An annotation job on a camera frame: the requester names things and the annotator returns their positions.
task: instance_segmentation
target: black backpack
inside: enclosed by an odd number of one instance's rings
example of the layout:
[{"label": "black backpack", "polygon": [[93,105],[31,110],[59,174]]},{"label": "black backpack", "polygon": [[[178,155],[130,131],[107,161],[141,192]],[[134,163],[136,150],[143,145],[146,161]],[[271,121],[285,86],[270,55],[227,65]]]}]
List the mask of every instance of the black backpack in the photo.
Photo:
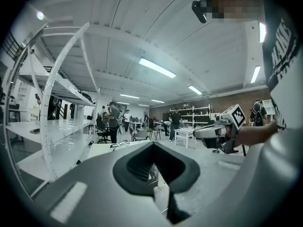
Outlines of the black backpack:
[{"label": "black backpack", "polygon": [[254,126],[263,126],[264,125],[263,117],[262,117],[262,114],[260,112],[261,108],[262,107],[260,107],[257,111],[254,108],[252,108],[252,110],[251,110],[255,115],[254,118],[253,118]]}]

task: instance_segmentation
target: ceiling light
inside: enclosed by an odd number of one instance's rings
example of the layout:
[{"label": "ceiling light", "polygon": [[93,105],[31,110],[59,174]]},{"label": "ceiling light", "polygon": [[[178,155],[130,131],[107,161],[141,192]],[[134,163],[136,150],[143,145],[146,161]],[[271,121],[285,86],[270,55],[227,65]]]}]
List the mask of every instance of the ceiling light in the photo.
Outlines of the ceiling light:
[{"label": "ceiling light", "polygon": [[139,64],[143,65],[143,66],[146,66],[150,69],[156,70],[157,72],[160,72],[160,73],[162,73],[165,76],[168,76],[170,78],[174,78],[176,76],[174,73],[171,73],[170,71],[168,71],[168,70],[162,68],[161,66],[158,66],[158,65],[156,65],[156,64],[154,64],[154,63],[152,63],[152,62],[150,62],[150,61],[148,61],[144,58],[141,58],[139,60]]},{"label": "ceiling light", "polygon": [[266,27],[264,24],[259,23],[259,39],[260,39],[260,43],[262,43],[265,39],[265,35],[266,35]]},{"label": "ceiling light", "polygon": [[130,95],[125,95],[125,94],[120,94],[120,96],[127,96],[127,97],[139,98],[139,97],[137,97],[137,96],[130,96]]},{"label": "ceiling light", "polygon": [[162,102],[162,101],[158,101],[158,100],[154,100],[154,99],[152,99],[152,101],[154,101],[154,102],[157,102],[157,103],[164,103],[164,102]]},{"label": "ceiling light", "polygon": [[121,103],[121,102],[117,102],[117,104],[127,104],[128,105],[128,103]]},{"label": "ceiling light", "polygon": [[254,72],[254,75],[252,76],[252,79],[251,79],[251,82],[250,83],[254,83],[255,81],[256,81],[256,79],[257,79],[257,76],[258,76],[258,74],[259,74],[259,71],[260,71],[260,66],[257,66],[256,68],[255,68],[255,72]]},{"label": "ceiling light", "polygon": [[43,14],[43,12],[38,11],[36,15],[37,15],[37,18],[38,18],[38,19],[40,19],[40,20],[43,20],[43,19],[44,19],[44,14]]},{"label": "ceiling light", "polygon": [[199,95],[202,94],[197,88],[195,88],[195,87],[193,87],[193,86],[189,86],[188,88],[191,89],[191,90],[193,90],[195,93],[197,93],[197,94],[199,94]]}]

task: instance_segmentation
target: brown wall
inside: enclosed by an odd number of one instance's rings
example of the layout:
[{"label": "brown wall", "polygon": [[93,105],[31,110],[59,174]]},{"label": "brown wall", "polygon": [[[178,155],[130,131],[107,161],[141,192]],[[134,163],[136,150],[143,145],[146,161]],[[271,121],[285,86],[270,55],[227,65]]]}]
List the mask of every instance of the brown wall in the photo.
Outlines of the brown wall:
[{"label": "brown wall", "polygon": [[[195,107],[206,107],[210,104],[211,106],[213,106],[214,113],[222,113],[228,107],[235,104],[239,104],[242,110],[244,111],[246,118],[248,119],[250,116],[250,109],[252,108],[256,99],[260,99],[260,100],[270,99],[268,88],[245,92],[245,93],[239,93],[230,96],[214,97],[214,98],[189,102],[189,105],[193,105]],[[151,108],[149,112],[149,117],[150,118],[155,117],[156,120],[161,120],[162,114],[169,112],[169,109],[173,109],[175,106],[179,107],[180,109],[182,108],[181,104]]]}]

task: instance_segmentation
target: white ceiling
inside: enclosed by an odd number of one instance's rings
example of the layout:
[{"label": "white ceiling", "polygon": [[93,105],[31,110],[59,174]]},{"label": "white ceiling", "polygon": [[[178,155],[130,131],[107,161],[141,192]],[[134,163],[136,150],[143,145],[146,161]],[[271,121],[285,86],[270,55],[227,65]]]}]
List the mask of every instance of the white ceiling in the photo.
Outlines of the white ceiling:
[{"label": "white ceiling", "polygon": [[[170,104],[251,87],[255,66],[263,66],[257,22],[228,24],[208,18],[201,24],[191,10],[192,1],[32,0],[25,13],[29,32],[49,24],[42,41],[54,59],[77,28],[51,28],[90,22],[84,41],[94,79],[101,94],[121,102],[158,106],[151,99]],[[37,10],[46,16],[44,21],[35,17]],[[141,57],[177,76],[171,79],[139,65]],[[79,89],[94,90],[79,42],[62,70]],[[253,86],[264,80],[262,69]],[[204,94],[193,93],[191,85]]]}]

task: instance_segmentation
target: round light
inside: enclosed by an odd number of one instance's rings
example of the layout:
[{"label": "round light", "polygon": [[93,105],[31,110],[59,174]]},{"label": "round light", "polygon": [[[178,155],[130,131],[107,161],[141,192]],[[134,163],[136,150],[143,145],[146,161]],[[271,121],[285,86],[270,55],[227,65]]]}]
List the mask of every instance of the round light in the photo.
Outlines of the round light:
[{"label": "round light", "polygon": [[40,12],[40,11],[37,12],[37,18],[40,19],[40,20],[42,20],[44,18],[43,12]]}]

